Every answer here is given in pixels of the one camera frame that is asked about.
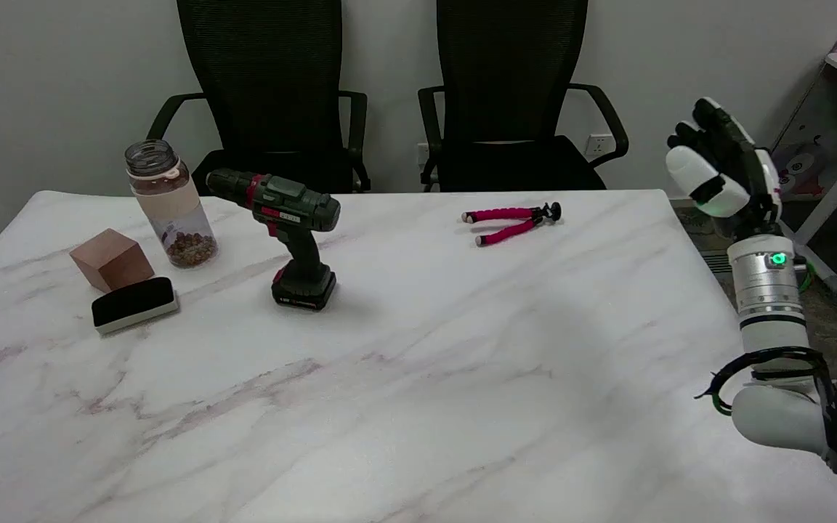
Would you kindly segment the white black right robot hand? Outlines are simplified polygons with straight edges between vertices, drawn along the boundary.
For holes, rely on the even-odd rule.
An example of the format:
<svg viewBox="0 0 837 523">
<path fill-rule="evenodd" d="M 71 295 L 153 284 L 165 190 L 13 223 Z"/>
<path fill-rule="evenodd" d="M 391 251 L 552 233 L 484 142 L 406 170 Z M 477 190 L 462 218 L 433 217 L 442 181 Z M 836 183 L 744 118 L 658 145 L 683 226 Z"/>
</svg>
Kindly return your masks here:
<svg viewBox="0 0 837 523">
<path fill-rule="evenodd" d="M 711 98 L 695 102 L 692 118 L 667 139 L 675 185 L 731 241 L 780 235 L 780 176 L 767 149 Z"/>
</svg>

